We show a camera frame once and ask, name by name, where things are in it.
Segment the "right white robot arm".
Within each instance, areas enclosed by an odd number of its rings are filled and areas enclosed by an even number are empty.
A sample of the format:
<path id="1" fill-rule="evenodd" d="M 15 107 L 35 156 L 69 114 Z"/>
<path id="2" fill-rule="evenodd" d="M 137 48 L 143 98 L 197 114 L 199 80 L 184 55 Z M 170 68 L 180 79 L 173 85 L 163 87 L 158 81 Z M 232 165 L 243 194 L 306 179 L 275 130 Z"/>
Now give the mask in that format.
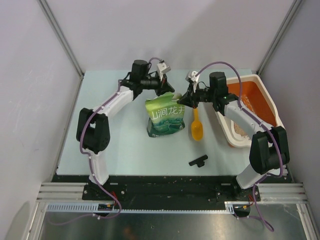
<path id="1" fill-rule="evenodd" d="M 249 189 L 264 176 L 271 176 L 272 170 L 283 169 L 290 161 L 287 132 L 283 126 L 272 126 L 265 122 L 242 102 L 239 96 L 230 93 L 224 72 L 209 75 L 209 86 L 200 88 L 199 73 L 190 71 L 186 76 L 189 83 L 186 93 L 178 103 L 197 108 L 199 103 L 212 103 L 213 109 L 239 125 L 251 140 L 249 165 L 236 176 L 236 185 L 230 188 L 231 196 L 242 201 Z"/>

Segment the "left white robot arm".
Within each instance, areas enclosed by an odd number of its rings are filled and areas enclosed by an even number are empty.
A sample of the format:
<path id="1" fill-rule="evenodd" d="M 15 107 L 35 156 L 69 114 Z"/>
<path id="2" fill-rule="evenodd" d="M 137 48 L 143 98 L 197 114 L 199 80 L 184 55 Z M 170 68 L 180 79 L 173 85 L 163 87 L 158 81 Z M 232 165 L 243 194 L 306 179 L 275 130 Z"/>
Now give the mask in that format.
<path id="1" fill-rule="evenodd" d="M 111 140 L 109 119 L 144 90 L 154 90 L 157 96 L 173 93 L 175 90 L 167 79 L 170 70 L 170 66 L 161 58 L 153 57 L 149 61 L 137 59 L 131 71 L 118 80 L 116 91 L 107 100 L 97 107 L 83 108 L 79 112 L 76 140 L 81 154 L 88 156 L 89 179 L 96 184 L 93 194 L 98 199 L 105 200 L 111 193 L 111 188 L 105 184 L 109 173 L 102 158 Z"/>

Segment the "black bag clip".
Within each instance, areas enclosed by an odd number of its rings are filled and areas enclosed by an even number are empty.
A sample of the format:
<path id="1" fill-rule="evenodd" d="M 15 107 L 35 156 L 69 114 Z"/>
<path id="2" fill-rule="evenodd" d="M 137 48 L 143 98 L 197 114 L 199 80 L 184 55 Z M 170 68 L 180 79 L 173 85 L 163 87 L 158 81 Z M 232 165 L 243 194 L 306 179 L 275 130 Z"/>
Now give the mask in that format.
<path id="1" fill-rule="evenodd" d="M 195 160 L 190 161 L 188 164 L 190 167 L 197 166 L 198 168 L 201 168 L 205 165 L 205 160 L 208 159 L 208 156 L 205 154 L 201 157 L 196 158 Z"/>

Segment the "orange plastic scoop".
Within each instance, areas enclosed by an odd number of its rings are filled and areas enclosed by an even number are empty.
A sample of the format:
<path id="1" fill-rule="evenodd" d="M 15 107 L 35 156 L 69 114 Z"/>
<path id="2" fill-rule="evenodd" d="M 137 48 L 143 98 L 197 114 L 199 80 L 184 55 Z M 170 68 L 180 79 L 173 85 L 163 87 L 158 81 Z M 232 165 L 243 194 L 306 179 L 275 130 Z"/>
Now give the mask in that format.
<path id="1" fill-rule="evenodd" d="M 203 138 L 204 131 L 202 122 L 199 119 L 199 112 L 197 108 L 193 109 L 193 122 L 191 123 L 191 135 L 195 141 L 200 141 Z"/>

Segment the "green litter bag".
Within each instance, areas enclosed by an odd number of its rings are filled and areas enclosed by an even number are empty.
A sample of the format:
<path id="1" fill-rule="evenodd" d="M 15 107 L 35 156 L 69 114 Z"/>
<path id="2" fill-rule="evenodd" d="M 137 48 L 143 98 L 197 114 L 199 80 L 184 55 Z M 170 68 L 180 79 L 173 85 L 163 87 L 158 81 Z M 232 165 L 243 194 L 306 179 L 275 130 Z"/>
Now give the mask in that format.
<path id="1" fill-rule="evenodd" d="M 148 113 L 147 134 L 157 138 L 175 134 L 185 128 L 185 106 L 178 103 L 181 93 L 167 92 L 145 101 Z"/>

